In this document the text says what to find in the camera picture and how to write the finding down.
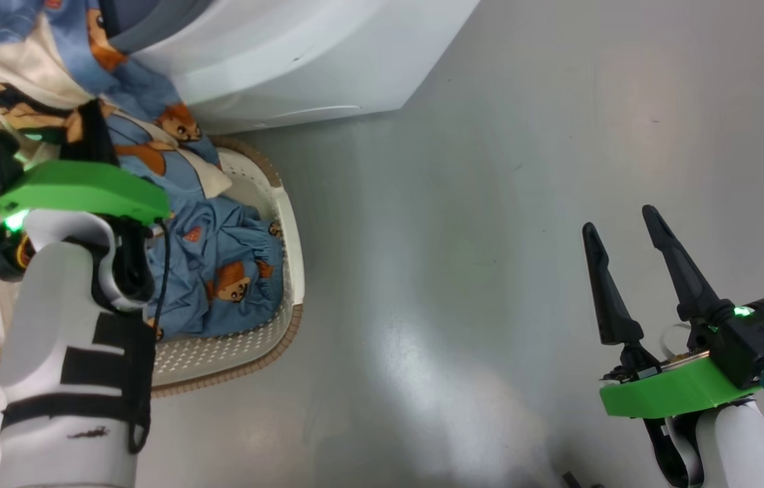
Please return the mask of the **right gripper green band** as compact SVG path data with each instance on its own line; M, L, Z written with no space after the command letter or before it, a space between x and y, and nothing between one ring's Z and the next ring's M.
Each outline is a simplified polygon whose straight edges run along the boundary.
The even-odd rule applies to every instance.
M709 319L721 300L674 235L660 211L642 207L652 245L666 262L682 321ZM632 318L608 269L609 257L592 222L581 228L587 272L602 345L621 345L620 365L605 374L601 402L607 415L621 418L670 418L697 413L753 394L760 386L741 389L710 358L706 342L686 353L667 352L659 361L640 343L644 331Z

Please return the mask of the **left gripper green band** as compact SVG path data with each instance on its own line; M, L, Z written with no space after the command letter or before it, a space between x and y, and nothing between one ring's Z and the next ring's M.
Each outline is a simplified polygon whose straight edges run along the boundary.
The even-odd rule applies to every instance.
M89 101L66 118L60 158L21 173L0 194L0 217L32 209L105 214L153 224L170 214L160 186L116 166L102 100Z

